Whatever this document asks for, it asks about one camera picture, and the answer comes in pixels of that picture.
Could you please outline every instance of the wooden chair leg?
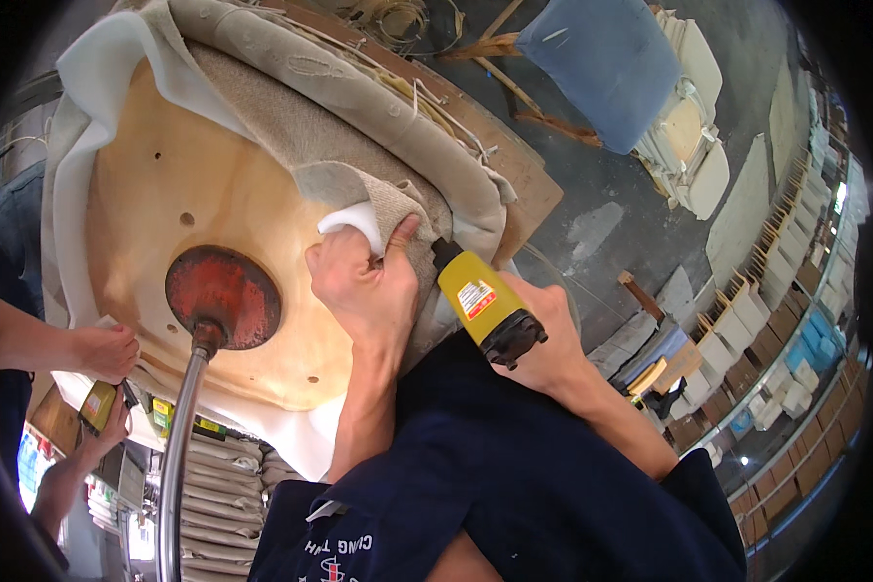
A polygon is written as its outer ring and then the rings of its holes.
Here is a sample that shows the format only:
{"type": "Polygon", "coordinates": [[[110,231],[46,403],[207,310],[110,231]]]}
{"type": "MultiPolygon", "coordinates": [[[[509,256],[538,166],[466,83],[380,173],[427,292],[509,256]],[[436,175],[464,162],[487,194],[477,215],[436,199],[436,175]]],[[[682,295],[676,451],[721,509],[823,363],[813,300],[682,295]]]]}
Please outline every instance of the wooden chair leg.
{"type": "Polygon", "coordinates": [[[439,58],[446,61],[459,61],[476,57],[519,57],[520,51],[514,46],[518,34],[519,32],[509,32],[480,38],[468,47],[451,50],[439,58]]]}
{"type": "Polygon", "coordinates": [[[593,129],[579,128],[551,115],[536,113],[535,111],[518,111],[514,113],[514,119],[518,121],[533,121],[588,146],[601,147],[601,138],[598,137],[598,134],[593,129]]]}

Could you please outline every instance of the round metal plate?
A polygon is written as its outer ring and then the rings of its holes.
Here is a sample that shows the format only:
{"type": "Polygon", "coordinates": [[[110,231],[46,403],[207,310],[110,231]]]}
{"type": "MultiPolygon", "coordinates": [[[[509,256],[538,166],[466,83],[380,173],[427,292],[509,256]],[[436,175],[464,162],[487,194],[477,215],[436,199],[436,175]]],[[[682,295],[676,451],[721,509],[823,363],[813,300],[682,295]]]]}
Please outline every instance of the round metal plate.
{"type": "Polygon", "coordinates": [[[267,342],[281,321],[281,295],[255,262],[213,245],[185,250],[168,267],[164,294],[171,312],[191,335],[199,321],[221,327],[223,349],[267,342]]]}

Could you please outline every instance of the chrome pipe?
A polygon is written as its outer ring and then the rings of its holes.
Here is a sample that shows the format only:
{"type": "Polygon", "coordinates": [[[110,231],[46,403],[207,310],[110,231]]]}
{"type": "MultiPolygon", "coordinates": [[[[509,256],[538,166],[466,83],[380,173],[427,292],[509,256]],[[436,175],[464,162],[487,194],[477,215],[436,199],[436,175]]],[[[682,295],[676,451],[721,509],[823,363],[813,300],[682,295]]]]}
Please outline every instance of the chrome pipe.
{"type": "Polygon", "coordinates": [[[181,382],[175,416],[171,421],[168,442],[164,446],[158,527],[155,535],[155,569],[158,582],[179,582],[181,579],[180,527],[184,461],[194,425],[197,395],[204,383],[209,362],[208,351],[204,347],[195,347],[181,382]]]}

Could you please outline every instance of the bright light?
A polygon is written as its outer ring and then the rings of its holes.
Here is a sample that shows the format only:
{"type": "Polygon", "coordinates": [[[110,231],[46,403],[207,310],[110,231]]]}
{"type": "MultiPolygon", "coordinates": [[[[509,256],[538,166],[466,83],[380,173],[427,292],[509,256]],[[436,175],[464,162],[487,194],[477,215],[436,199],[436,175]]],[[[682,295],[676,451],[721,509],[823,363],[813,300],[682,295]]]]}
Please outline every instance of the bright light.
{"type": "Polygon", "coordinates": [[[846,198],[847,198],[847,184],[845,184],[844,182],[841,182],[841,184],[838,185],[837,200],[834,201],[834,211],[837,212],[838,214],[840,214],[841,210],[843,210],[843,202],[846,198]]]}

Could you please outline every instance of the gray floor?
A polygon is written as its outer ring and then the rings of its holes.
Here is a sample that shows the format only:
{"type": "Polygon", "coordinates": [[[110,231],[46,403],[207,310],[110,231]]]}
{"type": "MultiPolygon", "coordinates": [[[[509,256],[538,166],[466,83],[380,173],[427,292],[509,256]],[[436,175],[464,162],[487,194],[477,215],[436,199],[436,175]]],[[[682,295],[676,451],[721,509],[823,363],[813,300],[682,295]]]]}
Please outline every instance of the gray floor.
{"type": "MultiPolygon", "coordinates": [[[[508,0],[457,0],[460,10],[466,13],[460,45],[476,40],[507,4],[508,0]]],[[[499,33],[521,30],[546,4],[543,0],[527,0],[499,33]]],[[[721,68],[724,84],[716,104],[715,124],[731,168],[730,191],[753,137],[769,131],[770,103],[783,54],[788,55],[793,85],[798,87],[794,28],[772,0],[671,0],[662,4],[677,8],[677,17],[695,19],[721,68]]],[[[453,29],[452,13],[442,7],[445,3],[441,1],[432,0],[427,5],[432,11],[427,40],[439,48],[453,29]]],[[[562,187],[562,201],[531,242],[563,274],[582,315],[582,347],[586,352],[639,309],[615,280],[622,270],[632,272],[640,286],[654,294],[679,264],[688,272],[695,292],[710,280],[705,243],[711,220],[699,221],[683,208],[669,210],[664,198],[653,190],[650,175],[640,162],[579,144],[529,122],[512,120],[510,108],[525,106],[515,105],[513,95],[475,63],[427,61],[534,147],[547,160],[547,172],[562,187]]],[[[546,113],[587,127],[582,114],[539,68],[522,58],[493,61],[546,113]]],[[[797,109],[796,117],[807,117],[805,111],[807,105],[801,112],[797,109]]],[[[769,156],[772,175],[772,151],[769,156]]],[[[536,284],[553,280],[546,267],[523,251],[516,263],[524,277],[536,284]]]]}

